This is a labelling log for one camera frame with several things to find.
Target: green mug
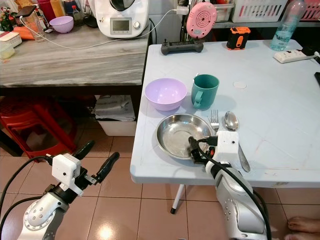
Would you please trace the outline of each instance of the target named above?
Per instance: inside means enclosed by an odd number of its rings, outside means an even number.
[[[191,100],[195,109],[207,109],[215,100],[219,80],[209,74],[197,75],[193,79]]]

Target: human foot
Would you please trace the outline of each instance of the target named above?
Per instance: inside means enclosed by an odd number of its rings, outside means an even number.
[[[320,233],[320,219],[295,216],[289,219],[288,228],[294,232]]]
[[[284,240],[320,240],[320,234],[298,232],[285,236]]]

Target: tiled floor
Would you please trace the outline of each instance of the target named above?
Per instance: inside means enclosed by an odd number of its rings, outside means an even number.
[[[178,210],[170,214],[177,184],[135,184],[129,173],[133,137],[106,136],[98,124],[79,124],[78,145],[95,140],[96,145],[82,165],[95,174],[115,151],[121,158],[105,181],[89,186],[64,216],[57,240],[227,240],[223,212],[213,186],[187,185]],[[0,192],[14,171],[27,157],[12,157],[0,151]],[[41,195],[57,181],[51,167],[32,163],[13,181],[5,197],[1,215],[21,199]],[[293,216],[320,218],[320,188],[256,188],[269,211],[272,236],[283,240],[289,232],[287,219]],[[16,207],[4,225],[2,239],[17,239],[22,216],[30,202]]]

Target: spoon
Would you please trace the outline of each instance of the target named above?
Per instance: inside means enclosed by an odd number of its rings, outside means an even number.
[[[225,113],[224,124],[225,124],[225,127],[229,131],[232,131],[232,132],[235,132],[239,128],[238,119],[237,119],[236,115],[231,111],[227,111]],[[240,144],[239,144],[238,154],[239,154],[239,159],[240,159],[240,163],[241,163],[243,170],[245,170],[247,173],[250,172],[250,165],[248,163],[248,160],[247,160],[244,152],[242,151]]]

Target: fork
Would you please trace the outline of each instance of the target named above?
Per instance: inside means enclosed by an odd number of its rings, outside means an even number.
[[[218,110],[211,110],[211,116],[209,117],[209,122],[211,125],[211,128],[214,130],[215,134],[217,134],[217,131],[219,129],[219,115]]]

